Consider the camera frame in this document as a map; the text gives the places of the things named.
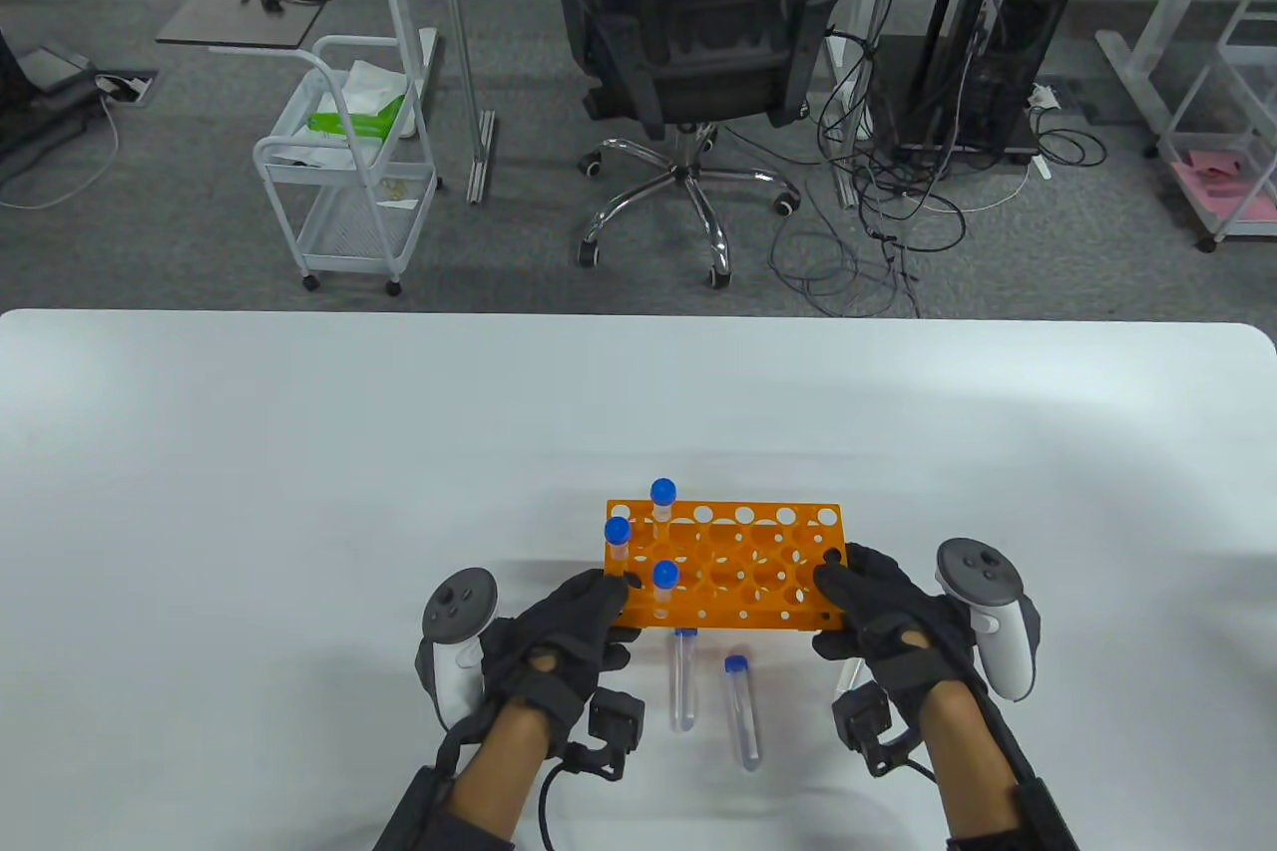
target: centrifuge tube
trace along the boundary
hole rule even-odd
[[[630,558],[630,539],[633,537],[633,528],[630,519],[623,515],[613,515],[603,525],[603,537],[608,542],[608,557],[614,561]]]
[[[674,629],[670,667],[674,671],[674,731],[696,723],[696,629]]]
[[[759,722],[753,714],[753,696],[750,694],[750,659],[743,654],[729,654],[723,661],[727,672],[728,695],[732,702],[732,741],[741,767],[757,770],[762,764],[759,750]]]
[[[651,483],[651,520],[656,524],[656,537],[660,538],[674,514],[674,500],[678,489],[668,478],[658,478]]]
[[[669,611],[664,606],[669,604],[678,586],[678,566],[672,561],[658,561],[656,567],[651,570],[651,584],[656,599],[656,617],[669,617]]]

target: human hand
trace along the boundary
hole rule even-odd
[[[948,595],[928,595],[894,558],[848,544],[849,565],[816,569],[817,590],[847,616],[845,627],[821,631],[822,658],[863,658],[900,717],[918,726],[922,703],[939,682],[979,681],[972,663],[969,611]]]
[[[517,618],[495,618],[479,636],[485,694],[521,699],[550,721],[550,754],[561,754],[599,675],[630,663],[624,643],[638,629],[617,627],[630,599],[622,578],[590,569],[562,583]]]

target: chair base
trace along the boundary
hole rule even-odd
[[[710,201],[701,189],[702,181],[752,181],[752,184],[771,184],[780,187],[780,194],[771,203],[773,212],[779,216],[789,216],[798,208],[799,190],[792,181],[780,172],[770,169],[719,169],[701,165],[701,153],[713,147],[718,130],[716,123],[701,123],[701,125],[681,125],[674,137],[674,152],[670,157],[642,143],[633,143],[631,139],[604,139],[595,146],[591,152],[585,153],[577,164],[580,171],[590,178],[599,174],[603,162],[603,151],[623,152],[638,162],[660,169],[660,175],[644,184],[621,193],[599,210],[590,221],[590,226],[581,236],[577,249],[577,264],[590,268],[599,262],[599,234],[616,218],[624,208],[632,207],[640,199],[661,193],[663,189],[683,189],[691,199],[692,208],[700,218],[705,239],[709,241],[711,264],[709,285],[711,289],[725,289],[732,281],[732,253],[728,247],[727,233],[714,213]]]

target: black office chair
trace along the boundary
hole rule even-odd
[[[572,56],[600,84],[586,95],[593,120],[628,116],[653,139],[676,129],[667,157],[630,139],[604,139],[578,164],[587,176],[601,167],[603,150],[624,152],[661,172],[612,201],[590,221],[577,261],[599,261],[599,233],[621,210],[667,187],[682,185],[714,253],[710,285],[732,279],[727,235],[701,180],[760,181],[780,187],[773,208],[789,216],[799,190],[766,169],[701,165],[716,125],[766,112],[788,125],[806,112],[807,89],[825,27],[838,0],[561,0]]]

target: white vr controller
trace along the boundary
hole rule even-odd
[[[444,731],[483,704],[479,635],[497,617],[497,579],[462,569],[434,589],[421,616],[416,673]]]
[[[1010,560],[974,538],[950,538],[936,552],[936,581],[971,608],[985,677],[1000,696],[1019,702],[1037,678],[1042,620]]]

